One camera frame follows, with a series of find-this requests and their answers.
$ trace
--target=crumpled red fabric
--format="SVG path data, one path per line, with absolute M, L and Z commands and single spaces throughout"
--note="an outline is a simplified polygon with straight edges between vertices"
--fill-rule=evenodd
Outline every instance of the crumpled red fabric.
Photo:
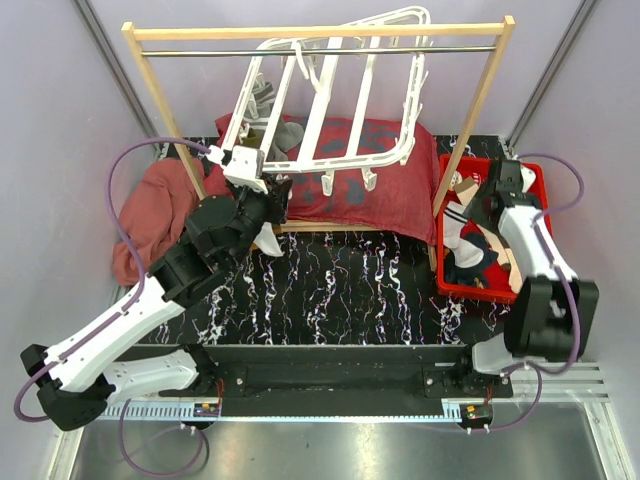
M 284 116 L 285 121 L 306 127 L 304 117 Z M 216 120 L 221 138 L 229 128 L 231 115 Z M 351 133 L 351 120 L 326 118 L 314 158 L 344 156 Z M 385 152 L 392 149 L 400 134 L 401 122 L 365 120 L 358 154 Z M 324 172 L 296 174 L 293 196 L 289 201 L 289 219 L 368 225 L 436 243 L 436 225 L 432 213 L 433 197 L 438 189 L 440 164 L 436 141 L 420 124 L 416 124 L 415 145 L 405 166 L 395 163 L 374 168 L 378 174 L 376 188 L 366 191 L 359 169 L 335 173 L 333 194 L 322 193 Z M 289 152 L 289 160 L 298 157 L 299 147 Z M 214 168 L 204 182 L 209 195 L 230 195 L 219 168 Z
M 200 160 L 192 158 L 191 162 L 202 178 Z M 187 217 L 197 205 L 198 195 L 179 159 L 166 158 L 147 169 L 119 216 L 145 271 L 178 241 Z M 113 248 L 113 273 L 122 286 L 138 282 L 138 268 L 124 242 Z

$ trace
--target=marble pattern surface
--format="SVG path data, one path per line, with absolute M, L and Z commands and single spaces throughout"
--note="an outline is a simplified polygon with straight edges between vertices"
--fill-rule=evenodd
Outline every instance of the marble pattern surface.
M 437 142 L 439 154 L 450 153 L 455 136 Z M 497 137 L 472 137 L 465 155 L 504 158 Z M 504 305 L 439 295 L 419 240 L 322 232 L 278 241 L 284 257 L 253 252 L 229 281 L 140 343 L 459 344 L 490 338 L 509 315 Z

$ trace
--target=white toothed rack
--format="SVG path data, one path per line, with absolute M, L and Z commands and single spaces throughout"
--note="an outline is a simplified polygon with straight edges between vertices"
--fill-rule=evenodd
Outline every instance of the white toothed rack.
M 322 187 L 325 195 L 331 195 L 332 193 L 336 170 L 360 169 L 365 188 L 370 191 L 375 188 L 377 181 L 377 175 L 372 171 L 372 168 L 385 167 L 396 162 L 404 165 L 407 162 L 413 149 L 414 128 L 422 107 L 420 91 L 428 73 L 425 68 L 427 54 L 472 51 L 490 52 L 469 106 L 462 131 L 458 136 L 447 170 L 444 172 L 434 198 L 433 212 L 436 214 L 446 194 L 447 185 L 449 185 L 462 157 L 467 140 L 473 131 L 474 124 L 489 92 L 514 26 L 515 22 L 511 16 L 505 16 L 500 23 L 432 24 L 429 12 L 425 8 L 407 7 L 340 26 L 137 29 L 131 22 L 126 22 L 122 27 L 122 32 L 127 39 L 136 64 L 160 111 L 169 134 L 177 137 L 182 137 L 182 134 L 175 122 L 160 82 L 153 71 L 150 58 L 253 57 L 242 85 L 229 129 L 223 141 L 222 148 L 227 150 L 231 149 L 237 142 L 244 113 L 247 107 L 252 104 L 251 92 L 254 84 L 260 78 L 262 57 L 276 55 L 282 56 L 283 59 L 286 58 L 275 104 L 260 146 L 260 149 L 265 154 L 271 148 L 291 77 L 296 66 L 298 66 L 303 76 L 311 82 L 315 90 L 315 97 L 309 113 L 307 128 L 300 145 L 298 158 L 295 162 L 268 162 L 265 164 L 264 171 L 280 174 L 323 172 Z M 494 42 L 490 45 L 480 46 L 432 47 L 430 40 L 435 36 L 481 35 L 493 36 Z M 415 37 L 414 46 L 398 47 L 398 39 L 400 37 Z M 269 40 L 260 44 L 256 50 L 249 51 L 146 51 L 142 47 L 143 42 L 154 41 L 250 38 L 268 38 Z M 356 43 L 356 48 L 343 48 L 345 39 L 353 39 Z M 386 40 L 388 47 L 383 46 L 385 39 L 388 39 Z M 325 41 L 326 47 L 318 48 L 319 43 Z M 409 71 L 407 94 L 403 103 L 402 126 L 396 145 L 387 152 L 358 155 L 358 142 L 369 101 L 376 58 L 378 55 L 399 53 L 411 54 L 413 58 Z M 358 54 L 366 55 L 366 60 L 346 154 L 343 157 L 314 159 L 314 152 L 327 113 L 340 56 Z M 319 75 L 316 75 L 315 58 L 319 55 L 325 56 L 325 60 Z M 203 198 L 206 195 L 204 186 L 189 162 L 188 150 L 184 146 L 178 146 L 177 150 L 196 192 L 200 198 Z M 304 223 L 304 230 L 313 230 L 312 226 L 307 225 L 309 222 Z

